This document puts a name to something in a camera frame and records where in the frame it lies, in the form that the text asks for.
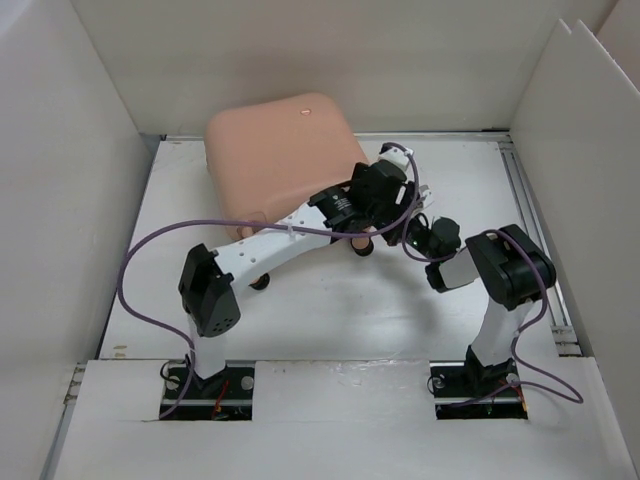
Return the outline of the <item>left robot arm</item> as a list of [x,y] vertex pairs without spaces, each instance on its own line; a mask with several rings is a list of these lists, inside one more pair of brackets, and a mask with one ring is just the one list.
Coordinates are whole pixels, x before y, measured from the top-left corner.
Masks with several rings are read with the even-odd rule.
[[188,384],[201,396],[222,387],[226,367],[224,335],[240,320],[237,297],[252,282],[311,250],[381,230],[407,211],[414,184],[407,180],[407,160],[379,159],[358,163],[344,186],[328,187],[280,220],[235,243],[187,254],[178,285],[182,305],[191,318],[195,361]]

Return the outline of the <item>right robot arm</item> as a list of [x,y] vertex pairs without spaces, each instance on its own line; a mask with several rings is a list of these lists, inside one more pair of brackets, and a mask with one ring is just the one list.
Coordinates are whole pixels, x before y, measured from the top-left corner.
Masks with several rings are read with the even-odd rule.
[[488,295],[481,328],[468,346],[462,381],[483,394],[514,371],[512,341],[533,304],[556,283],[552,261],[516,224],[460,239],[450,218],[429,224],[422,214],[397,226],[384,238],[414,249],[423,259],[432,289],[445,293],[479,279]]

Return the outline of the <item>pink hardshell suitcase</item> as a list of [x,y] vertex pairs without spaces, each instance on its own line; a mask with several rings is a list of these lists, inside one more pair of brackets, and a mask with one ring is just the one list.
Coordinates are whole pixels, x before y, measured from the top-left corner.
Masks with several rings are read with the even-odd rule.
[[338,105],[320,93],[220,112],[209,122],[204,144],[235,242],[349,180],[355,165],[367,160]]

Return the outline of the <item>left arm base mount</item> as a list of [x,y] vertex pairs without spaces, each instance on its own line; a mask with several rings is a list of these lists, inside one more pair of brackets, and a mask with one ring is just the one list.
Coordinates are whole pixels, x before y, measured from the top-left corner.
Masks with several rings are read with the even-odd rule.
[[228,363],[221,373],[206,381],[195,376],[178,401],[188,373],[186,360],[167,361],[162,365],[161,421],[231,422],[252,419],[254,362]]

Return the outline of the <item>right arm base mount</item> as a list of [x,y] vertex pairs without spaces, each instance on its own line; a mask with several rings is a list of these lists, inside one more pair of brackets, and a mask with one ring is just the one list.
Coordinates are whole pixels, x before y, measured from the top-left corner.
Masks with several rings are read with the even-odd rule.
[[522,391],[512,361],[489,378],[475,380],[464,361],[431,361],[427,389],[433,395],[437,420],[527,420]]

